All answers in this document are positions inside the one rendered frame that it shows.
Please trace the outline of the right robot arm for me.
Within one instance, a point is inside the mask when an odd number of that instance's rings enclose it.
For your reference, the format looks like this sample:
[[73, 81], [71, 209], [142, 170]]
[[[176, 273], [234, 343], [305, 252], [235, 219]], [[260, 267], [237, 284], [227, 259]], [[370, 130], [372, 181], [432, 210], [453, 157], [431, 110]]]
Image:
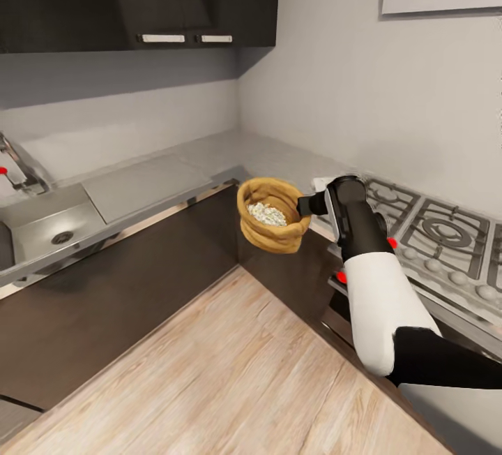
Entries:
[[502, 455], [502, 364], [449, 340], [413, 290], [357, 176], [318, 176], [299, 216], [330, 216], [342, 248], [353, 343], [457, 455]]

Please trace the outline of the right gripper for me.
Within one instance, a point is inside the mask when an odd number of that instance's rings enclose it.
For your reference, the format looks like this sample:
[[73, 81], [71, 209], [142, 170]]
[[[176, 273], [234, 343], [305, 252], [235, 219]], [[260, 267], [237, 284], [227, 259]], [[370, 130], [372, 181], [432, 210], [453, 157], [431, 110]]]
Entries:
[[306, 216], [312, 214], [313, 216], [323, 216], [326, 215], [323, 209], [319, 208], [319, 198], [321, 192], [315, 193], [314, 195], [309, 195], [307, 197], [298, 198], [297, 210], [299, 211], [299, 216]]

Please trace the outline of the popcorn bag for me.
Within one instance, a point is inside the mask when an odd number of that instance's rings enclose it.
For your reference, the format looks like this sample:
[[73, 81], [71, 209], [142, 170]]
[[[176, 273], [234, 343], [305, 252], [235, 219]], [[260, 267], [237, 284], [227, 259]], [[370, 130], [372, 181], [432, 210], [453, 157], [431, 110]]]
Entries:
[[[295, 253], [302, 235], [309, 228], [312, 214], [299, 216], [298, 198], [304, 195], [295, 186], [273, 177], [259, 177], [246, 181], [236, 193], [236, 208], [241, 215], [240, 227], [252, 244], [272, 253]], [[249, 206], [261, 204], [282, 214], [285, 225], [260, 221]]]

